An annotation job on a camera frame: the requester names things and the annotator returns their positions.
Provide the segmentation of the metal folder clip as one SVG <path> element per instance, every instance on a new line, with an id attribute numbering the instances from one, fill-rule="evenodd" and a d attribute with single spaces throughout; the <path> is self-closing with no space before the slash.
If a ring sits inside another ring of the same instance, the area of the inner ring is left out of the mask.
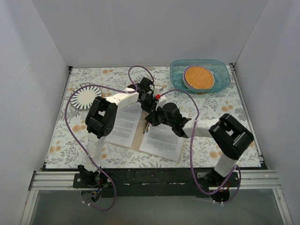
<path id="1" fill-rule="evenodd" d="M 142 132 L 145 134 L 149 131 L 151 124 L 149 122 L 145 122 L 143 125 L 143 130 Z"/>

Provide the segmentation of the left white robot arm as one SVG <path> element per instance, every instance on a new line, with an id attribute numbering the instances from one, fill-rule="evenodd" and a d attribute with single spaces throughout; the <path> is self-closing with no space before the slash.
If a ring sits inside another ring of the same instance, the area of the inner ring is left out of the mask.
<path id="1" fill-rule="evenodd" d="M 114 127 L 117 111 L 122 108 L 141 103 L 143 110 L 151 109 L 155 103 L 155 94 L 159 90 L 154 87 L 154 80 L 146 77 L 137 84 L 129 85 L 121 93 L 103 98 L 96 97 L 85 119 L 88 131 L 87 157 L 84 164 L 78 165 L 81 179 L 88 187 L 96 187 L 100 181 L 98 160 L 101 157 L 102 147 L 106 136 Z"/>

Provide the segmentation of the printed paper sheet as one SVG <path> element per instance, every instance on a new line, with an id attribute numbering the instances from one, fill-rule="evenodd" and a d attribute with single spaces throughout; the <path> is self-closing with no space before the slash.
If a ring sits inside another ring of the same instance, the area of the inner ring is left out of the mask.
<path id="1" fill-rule="evenodd" d="M 157 127 L 150 126 L 143 136 L 139 151 L 177 162 L 183 143 L 184 138 L 178 137 L 171 127 L 161 124 Z"/>
<path id="2" fill-rule="evenodd" d="M 142 109 L 139 103 L 130 104 L 118 110 L 113 130 L 105 138 L 105 142 L 130 148 L 141 114 Z"/>

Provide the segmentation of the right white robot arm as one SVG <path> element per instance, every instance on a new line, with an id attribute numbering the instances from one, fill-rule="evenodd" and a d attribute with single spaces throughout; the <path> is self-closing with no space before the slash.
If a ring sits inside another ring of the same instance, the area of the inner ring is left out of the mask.
<path id="1" fill-rule="evenodd" d="M 182 116 L 174 103 L 152 108 L 145 120 L 152 126 L 166 125 L 183 138 L 212 138 L 222 153 L 217 164 L 207 176 L 208 182 L 223 186 L 229 181 L 229 173 L 241 155 L 254 140 L 253 134 L 232 115 L 225 113 L 219 119 L 192 120 Z"/>

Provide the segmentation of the brown cardboard folder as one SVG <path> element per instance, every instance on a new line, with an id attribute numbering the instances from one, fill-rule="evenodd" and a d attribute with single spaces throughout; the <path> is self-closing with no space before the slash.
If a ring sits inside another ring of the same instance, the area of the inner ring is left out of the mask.
<path id="1" fill-rule="evenodd" d="M 139 103 L 118 110 L 113 130 L 105 142 L 178 162 L 183 138 L 176 136 L 166 125 L 147 125 L 146 115 Z"/>

